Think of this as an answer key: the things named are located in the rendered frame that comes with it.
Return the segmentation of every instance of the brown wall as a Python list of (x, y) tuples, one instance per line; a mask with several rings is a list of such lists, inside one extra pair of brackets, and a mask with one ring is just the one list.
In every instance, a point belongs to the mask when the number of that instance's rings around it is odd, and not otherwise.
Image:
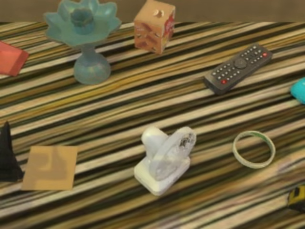
[[(112, 0), (118, 17), (133, 21), (145, 0)], [(0, 0), (0, 21), (42, 21), (60, 0)], [(305, 21), (305, 0), (163, 0), (177, 8), (176, 21)]]

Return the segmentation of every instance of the flower-shaped candle holder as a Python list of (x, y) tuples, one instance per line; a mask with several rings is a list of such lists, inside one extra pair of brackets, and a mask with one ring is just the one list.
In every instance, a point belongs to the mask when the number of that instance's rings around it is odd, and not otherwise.
[(74, 77), (82, 84), (97, 84), (111, 74), (106, 58), (95, 52), (109, 34), (121, 25), (116, 17), (114, 2), (100, 4), (99, 0), (81, 0), (79, 3), (62, 0), (56, 13), (45, 13), (48, 24), (46, 36), (53, 41), (80, 49), (81, 56), (74, 65)]

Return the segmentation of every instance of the white base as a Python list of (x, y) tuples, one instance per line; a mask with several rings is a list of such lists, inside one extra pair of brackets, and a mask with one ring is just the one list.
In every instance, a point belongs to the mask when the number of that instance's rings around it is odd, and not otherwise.
[(134, 168), (134, 177), (153, 195), (160, 196), (169, 189), (190, 167), (190, 158), (181, 161), (180, 167), (166, 179), (157, 181), (149, 173), (148, 158), (145, 157)]

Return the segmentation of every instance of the striped tablecloth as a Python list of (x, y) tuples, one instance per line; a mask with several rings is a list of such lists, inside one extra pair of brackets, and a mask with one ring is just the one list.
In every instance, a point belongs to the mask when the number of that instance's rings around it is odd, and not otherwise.
[[(305, 215), (286, 208), (287, 193), (305, 183), (305, 106), (289, 93), (305, 76), (305, 23), (178, 23), (161, 56), (133, 46), (127, 23), (98, 47), (112, 65), (109, 80), (84, 86), (73, 78), (78, 51), (44, 37), (43, 23), (0, 25), (0, 40), (30, 57), (18, 77), (1, 76), (0, 125), (9, 121), (17, 160), (31, 146), (79, 146), (72, 191), (20, 191), (0, 184), (4, 229), (294, 229)], [(273, 60), (222, 96), (204, 74), (251, 43)], [(197, 133), (191, 168), (163, 196), (133, 177), (144, 157), (141, 134)], [(245, 130), (273, 139), (270, 166), (237, 162), (232, 142)], [(254, 162), (269, 157), (253, 139), (239, 144)]]

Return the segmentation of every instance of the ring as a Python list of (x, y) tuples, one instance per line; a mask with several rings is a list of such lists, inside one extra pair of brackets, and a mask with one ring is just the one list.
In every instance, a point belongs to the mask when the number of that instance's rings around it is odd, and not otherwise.
[[(242, 137), (246, 137), (246, 136), (255, 136), (255, 137), (259, 137), (261, 138), (264, 142), (266, 142), (271, 150), (271, 156), (270, 158), (262, 163), (253, 163), (250, 161), (245, 160), (237, 151), (236, 149), (236, 143), (242, 138)], [(235, 158), (244, 166), (247, 166), (249, 168), (253, 168), (253, 169), (259, 169), (259, 168), (264, 168), (266, 166), (268, 166), (272, 160), (275, 157), (275, 145), (273, 144), (272, 140), (270, 138), (268, 138), (266, 135), (262, 134), (261, 132), (258, 131), (245, 131), (240, 133), (233, 142), (233, 153)]]

